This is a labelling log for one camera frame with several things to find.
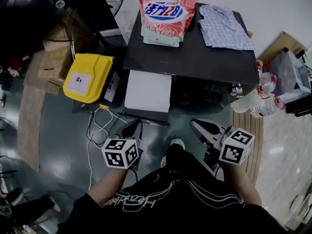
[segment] wooden floor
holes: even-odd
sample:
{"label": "wooden floor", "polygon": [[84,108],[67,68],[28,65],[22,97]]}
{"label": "wooden floor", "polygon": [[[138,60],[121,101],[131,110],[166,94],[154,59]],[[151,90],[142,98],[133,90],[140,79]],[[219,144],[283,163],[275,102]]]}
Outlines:
{"label": "wooden floor", "polygon": [[261,161],[262,142],[263,142],[263,118],[253,118],[249,110],[244,114],[235,113],[231,109],[231,123],[235,128],[242,128],[255,135],[254,143],[248,158],[242,164],[246,168],[246,173],[255,185]]}

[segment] yellow container lid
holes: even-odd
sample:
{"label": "yellow container lid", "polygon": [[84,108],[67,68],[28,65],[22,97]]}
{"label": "yellow container lid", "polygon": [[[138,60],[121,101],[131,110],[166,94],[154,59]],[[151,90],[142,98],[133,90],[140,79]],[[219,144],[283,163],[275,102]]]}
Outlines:
{"label": "yellow container lid", "polygon": [[67,97],[84,102],[97,101],[111,70],[114,57],[76,54],[63,85]]}

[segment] cardboard box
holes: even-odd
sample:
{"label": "cardboard box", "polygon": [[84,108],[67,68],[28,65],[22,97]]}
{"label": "cardboard box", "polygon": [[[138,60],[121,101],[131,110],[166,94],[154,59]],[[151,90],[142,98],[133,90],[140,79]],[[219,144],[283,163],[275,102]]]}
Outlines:
{"label": "cardboard box", "polygon": [[[74,41],[75,53],[90,52],[94,37],[79,15],[71,9],[65,11],[62,21],[54,27],[47,39],[68,40],[67,36],[79,39]],[[70,42],[45,40],[42,43],[45,53],[38,70],[38,77],[62,87],[73,63]]]}

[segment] laundry detergent bag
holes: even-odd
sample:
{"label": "laundry detergent bag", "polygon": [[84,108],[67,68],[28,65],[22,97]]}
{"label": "laundry detergent bag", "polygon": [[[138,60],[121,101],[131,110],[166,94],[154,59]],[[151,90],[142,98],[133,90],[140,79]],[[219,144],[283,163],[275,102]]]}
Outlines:
{"label": "laundry detergent bag", "polygon": [[198,0],[139,0],[143,42],[179,47]]}

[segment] wall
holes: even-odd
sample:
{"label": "wall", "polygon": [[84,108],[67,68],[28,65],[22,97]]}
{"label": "wall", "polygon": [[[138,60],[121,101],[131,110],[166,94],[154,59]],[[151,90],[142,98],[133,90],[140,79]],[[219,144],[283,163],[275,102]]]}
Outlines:
{"label": "wall", "polygon": [[[312,50],[312,0],[199,0],[227,6],[238,11],[249,31],[253,32],[256,56],[268,47],[281,31],[286,31]],[[125,30],[139,10],[138,0],[124,0],[115,19]]]}
{"label": "wall", "polygon": [[312,52],[310,52],[306,57],[306,64],[312,68]]}

